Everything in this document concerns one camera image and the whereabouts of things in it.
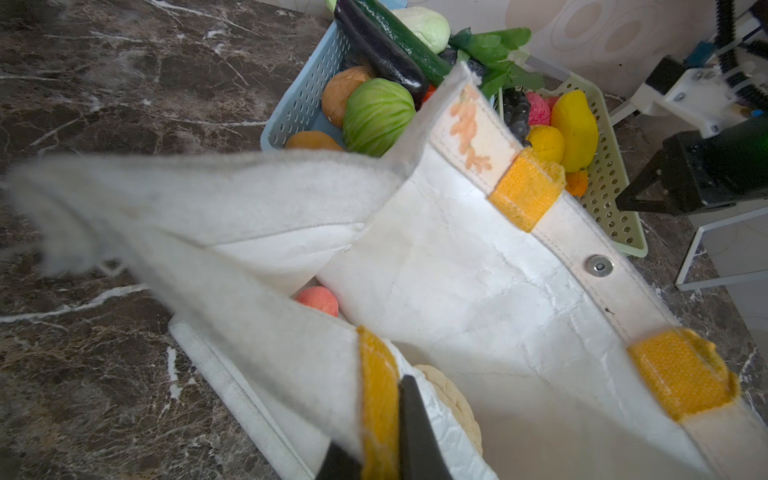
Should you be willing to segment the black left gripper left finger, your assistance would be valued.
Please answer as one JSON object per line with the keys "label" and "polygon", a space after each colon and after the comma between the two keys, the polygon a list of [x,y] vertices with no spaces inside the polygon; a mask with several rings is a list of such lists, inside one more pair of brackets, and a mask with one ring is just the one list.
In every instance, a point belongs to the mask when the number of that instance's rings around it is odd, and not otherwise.
{"label": "black left gripper left finger", "polygon": [[362,467],[335,442],[331,442],[316,480],[360,480]]}

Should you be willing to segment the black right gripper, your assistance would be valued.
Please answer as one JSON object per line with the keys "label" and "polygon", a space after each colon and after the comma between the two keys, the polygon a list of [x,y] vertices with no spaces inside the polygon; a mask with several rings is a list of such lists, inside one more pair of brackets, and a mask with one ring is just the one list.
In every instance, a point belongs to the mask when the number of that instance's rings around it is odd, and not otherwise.
{"label": "black right gripper", "polygon": [[663,142],[616,197],[622,211],[684,215],[767,197],[767,118],[704,138],[680,132]]}

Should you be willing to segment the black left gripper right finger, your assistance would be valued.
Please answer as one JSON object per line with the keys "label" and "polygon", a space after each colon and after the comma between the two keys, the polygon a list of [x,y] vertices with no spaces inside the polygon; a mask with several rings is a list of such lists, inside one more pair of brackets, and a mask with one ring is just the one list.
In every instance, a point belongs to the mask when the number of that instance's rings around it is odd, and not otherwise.
{"label": "black left gripper right finger", "polygon": [[411,375],[399,384],[399,449],[401,479],[452,480]]}

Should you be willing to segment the red apple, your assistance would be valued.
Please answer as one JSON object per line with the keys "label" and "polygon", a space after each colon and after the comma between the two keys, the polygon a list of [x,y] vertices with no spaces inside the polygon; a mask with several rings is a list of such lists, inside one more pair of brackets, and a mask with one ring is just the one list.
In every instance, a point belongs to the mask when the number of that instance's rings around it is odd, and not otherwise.
{"label": "red apple", "polygon": [[337,318],[339,315],[339,302],[336,296],[323,286],[312,286],[300,291],[295,300],[309,308],[321,311]]}

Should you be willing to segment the white canvas grocery bag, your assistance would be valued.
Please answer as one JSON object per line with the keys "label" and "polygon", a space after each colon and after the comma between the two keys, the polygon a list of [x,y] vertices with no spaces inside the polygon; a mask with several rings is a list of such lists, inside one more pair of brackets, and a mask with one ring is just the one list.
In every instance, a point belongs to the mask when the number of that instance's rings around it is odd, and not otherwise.
{"label": "white canvas grocery bag", "polygon": [[[414,376],[456,479],[763,479],[739,376],[453,68],[382,157],[51,156],[7,177],[46,269],[118,261],[245,387],[306,476],[335,442],[400,477]],[[295,300],[323,286],[337,318]],[[415,365],[466,397],[480,456]]]}

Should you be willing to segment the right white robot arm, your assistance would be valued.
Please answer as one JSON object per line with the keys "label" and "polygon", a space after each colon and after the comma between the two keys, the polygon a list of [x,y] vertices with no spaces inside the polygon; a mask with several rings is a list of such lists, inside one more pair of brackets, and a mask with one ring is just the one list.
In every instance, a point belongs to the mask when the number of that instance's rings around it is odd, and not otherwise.
{"label": "right white robot arm", "polygon": [[737,52],[767,57],[756,38],[767,28],[767,4],[738,16],[732,1],[716,4],[717,33],[687,58],[664,57],[612,123],[640,113],[672,115],[689,125],[662,143],[616,197],[622,211],[684,215],[715,211],[767,196],[767,91]]}

